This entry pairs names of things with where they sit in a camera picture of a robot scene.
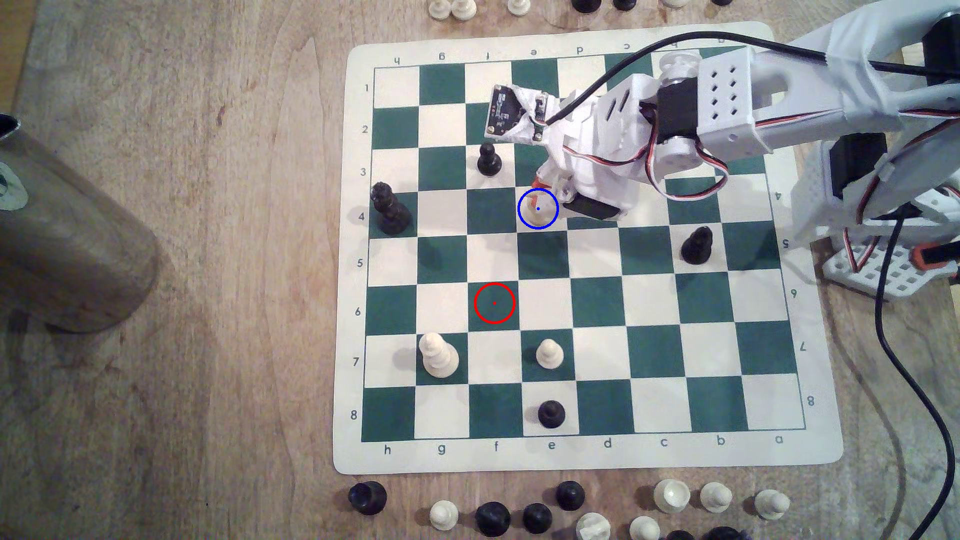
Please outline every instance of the wood grain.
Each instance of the wood grain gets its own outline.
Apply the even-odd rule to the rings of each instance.
[[[933,423],[876,344],[872,303],[821,286],[846,452],[809,467],[384,476],[386,510],[351,512],[362,478],[333,470],[331,396],[344,72],[355,45],[761,20],[798,37],[862,0],[639,0],[579,15],[563,0],[523,18],[480,0],[468,23],[425,2],[329,0],[41,2],[16,112],[32,133],[156,232],[154,292],[119,327],[51,332],[3,318],[0,533],[10,537],[479,538],[469,513],[546,498],[562,479],[619,538],[637,514],[754,538],[905,537],[944,475]],[[947,288],[890,306],[887,333],[958,428],[960,363]],[[652,512],[670,476],[724,481],[714,516]],[[761,523],[749,496],[793,500]],[[454,501],[464,526],[438,533],[426,509]],[[551,538],[581,512],[557,510]],[[513,528],[510,537],[523,536]],[[929,538],[960,537],[951,496]]]

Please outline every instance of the black cable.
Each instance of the black cable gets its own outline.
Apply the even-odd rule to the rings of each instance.
[[[893,232],[890,234],[890,241],[887,242],[887,253],[883,254],[883,265],[880,266],[880,281],[876,287],[876,300],[874,303],[874,322],[876,324],[876,339],[880,342],[880,347],[883,348],[883,352],[887,354],[887,357],[890,358],[890,361],[894,364],[894,367],[897,368],[897,371],[900,372],[900,375],[906,380],[906,383],[910,385],[910,388],[913,389],[913,392],[917,394],[917,397],[920,398],[920,401],[923,402],[926,407],[927,412],[930,413],[930,416],[933,417],[933,421],[937,424],[937,428],[940,429],[940,434],[944,437],[944,447],[947,450],[947,477],[944,479],[944,487],[940,490],[940,495],[937,497],[937,500],[933,503],[933,506],[930,507],[930,511],[926,512],[924,520],[920,522],[920,525],[913,531],[913,534],[910,535],[910,540],[918,540],[921,536],[924,535],[926,529],[930,527],[930,524],[933,522],[934,518],[937,517],[937,514],[940,513],[940,509],[944,507],[944,503],[947,502],[947,496],[950,494],[950,488],[953,487],[953,475],[956,472],[956,454],[953,451],[953,440],[950,438],[950,432],[947,430],[947,424],[944,423],[943,417],[940,416],[940,412],[937,410],[937,407],[933,405],[929,398],[927,398],[924,390],[920,388],[920,385],[910,376],[910,373],[903,367],[903,364],[900,363],[900,360],[897,358],[897,355],[894,354],[893,349],[890,348],[890,344],[887,343],[887,338],[883,334],[883,291],[886,288],[887,283],[887,271],[890,270],[890,261],[893,259],[894,250],[897,249],[897,238],[900,236],[900,229],[903,228],[903,214],[900,214],[900,217],[897,219],[897,225],[894,226]]]
[[[592,85],[590,85],[584,93],[577,96],[576,99],[571,101],[569,104],[564,106],[562,109],[558,110],[556,114],[550,116],[550,119],[546,121],[547,125],[550,125],[561,118],[566,117],[574,109],[580,106],[584,101],[587,100],[593,92],[597,91],[603,83],[609,81],[614,75],[622,71],[628,65],[634,63],[635,61],[640,60],[641,58],[649,55],[652,52],[657,51],[667,45],[673,45],[674,43],[679,43],[681,41],[688,41],[690,39],[725,39],[727,41],[733,41],[734,43],[743,43],[744,45],[755,45],[757,47],[763,47],[764,49],[770,49],[771,51],[777,51],[779,53],[788,54],[795,57],[806,58],[813,61],[827,61],[827,53],[821,51],[814,51],[810,49],[804,49],[803,47],[796,47],[794,45],[787,45],[786,43],[777,43],[776,41],[769,41],[767,39],[760,39],[759,37],[750,37],[744,36],[742,34],[735,34],[733,32],[718,32],[714,30],[702,30],[699,32],[685,32],[683,34],[677,34],[676,36],[665,37],[660,41],[647,45],[642,49],[636,51],[629,57],[618,62],[617,65],[612,67],[610,71],[604,73],[603,77],[600,77]],[[923,67],[921,65],[906,65],[903,63],[891,63],[888,61],[870,61],[870,65],[874,67],[877,71],[883,71],[886,73],[902,73],[905,75],[920,75],[920,76],[933,76],[933,77],[946,77],[949,79],[960,79],[960,72],[951,71],[948,69],[930,69]]]

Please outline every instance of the white pawn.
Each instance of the white pawn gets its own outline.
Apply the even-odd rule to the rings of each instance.
[[[477,3],[474,0],[453,0],[451,12],[460,20],[471,20],[477,14]]]
[[[457,506],[450,501],[436,501],[430,507],[430,525],[436,530],[451,530],[459,517]]]
[[[674,479],[661,480],[654,488],[654,503],[667,514],[676,514],[690,502],[690,488]]]
[[[427,10],[431,17],[444,20],[450,16],[450,0],[430,0],[430,6]]]
[[[660,526],[650,516],[639,516],[630,523],[630,540],[660,540]]]
[[[549,337],[537,347],[537,363],[546,369],[556,369],[564,363],[564,349]]]
[[[754,497],[756,513],[765,520],[778,520],[790,508],[790,499],[776,489],[764,489]]]
[[[577,521],[579,540],[609,540],[610,522],[596,512],[587,512]]]
[[[700,504],[707,512],[719,514],[730,507],[733,492],[720,482],[709,482],[700,490]]]
[[[460,365],[457,350],[438,333],[425,333],[420,338],[420,352],[423,353],[423,367],[426,372],[437,379],[453,375]]]

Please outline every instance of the chess mat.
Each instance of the chess mat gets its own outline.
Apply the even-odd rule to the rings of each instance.
[[[567,95],[670,34],[758,23],[364,45],[348,61],[340,238],[334,464],[345,474],[791,465],[842,453],[812,257],[789,238],[790,149],[730,163],[700,202],[644,189],[620,222],[559,219],[533,230],[517,202],[546,160],[495,144],[476,168],[494,84]],[[703,56],[731,49],[687,44]],[[630,73],[660,74],[656,53]],[[715,183],[703,165],[667,177],[675,194]],[[377,227],[389,184],[413,221]],[[679,257],[713,232],[703,265]],[[426,373],[420,337],[458,352]],[[537,346],[564,349],[554,370]],[[548,430],[543,401],[564,405]]]

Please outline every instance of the black chess piece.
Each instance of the black chess piece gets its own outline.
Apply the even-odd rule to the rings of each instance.
[[[713,248],[713,231],[710,227],[698,227],[680,247],[680,257],[687,264],[703,264],[710,258]]]
[[[477,170],[484,176],[493,176],[500,172],[503,161],[496,154],[496,149],[489,142],[480,145],[480,159],[477,160]]]
[[[473,518],[480,533],[490,538],[500,536],[510,528],[510,510],[496,501],[481,504]]]
[[[523,528],[531,534],[546,532],[553,525],[553,513],[543,503],[527,504],[523,508]]]
[[[372,516],[380,513],[387,505],[387,490],[383,489],[380,482],[370,480],[351,487],[347,498],[354,510],[365,516]]]
[[[550,400],[540,404],[537,409],[537,418],[548,429],[558,428],[566,420],[566,411],[560,402]]]
[[[373,209],[380,212],[377,226],[386,234],[400,234],[410,225],[410,210],[401,203],[389,185],[377,182],[370,190]]]

